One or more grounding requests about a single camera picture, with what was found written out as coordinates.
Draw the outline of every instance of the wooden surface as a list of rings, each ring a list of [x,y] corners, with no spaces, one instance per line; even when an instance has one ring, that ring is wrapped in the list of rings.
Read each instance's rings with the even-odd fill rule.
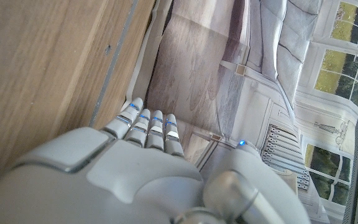
[[[117,54],[122,68],[109,83],[122,87],[108,86],[114,99],[104,98],[100,114],[118,113],[125,100],[154,2],[0,1],[0,175],[35,146],[89,125],[134,2]]]

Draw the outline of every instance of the wooden floor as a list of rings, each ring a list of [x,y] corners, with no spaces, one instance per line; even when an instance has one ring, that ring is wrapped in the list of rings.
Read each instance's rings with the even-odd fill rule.
[[[231,137],[240,98],[248,92],[242,92],[244,77],[220,63],[242,62],[247,8],[237,0],[174,1],[147,106]]]
[[[154,1],[0,0],[0,175],[125,101]]]

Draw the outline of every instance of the robot finger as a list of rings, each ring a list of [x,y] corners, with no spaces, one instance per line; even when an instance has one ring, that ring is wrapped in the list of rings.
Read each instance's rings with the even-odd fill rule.
[[[136,118],[134,124],[125,137],[125,140],[139,147],[144,147],[146,142],[147,127],[149,126],[150,111],[142,110],[139,117]]]
[[[103,130],[111,133],[115,138],[122,139],[135,121],[143,107],[143,100],[136,98],[119,115],[117,115]]]
[[[183,148],[179,141],[177,121],[173,114],[167,115],[165,123],[165,152],[173,156],[184,157]]]
[[[162,112],[154,111],[150,121],[150,130],[147,135],[146,148],[154,148],[164,151]]]

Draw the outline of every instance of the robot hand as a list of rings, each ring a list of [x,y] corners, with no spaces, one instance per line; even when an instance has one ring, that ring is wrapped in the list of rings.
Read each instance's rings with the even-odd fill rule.
[[[308,223],[300,201],[242,141],[207,183],[183,159],[174,115],[137,98],[102,130],[79,128],[0,179],[0,223]]]

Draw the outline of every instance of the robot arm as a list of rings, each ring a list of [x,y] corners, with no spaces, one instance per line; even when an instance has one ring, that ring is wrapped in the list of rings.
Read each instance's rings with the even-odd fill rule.
[[[205,183],[174,115],[135,99],[102,130],[80,128],[0,179],[0,223],[309,223],[292,190],[242,141]]]

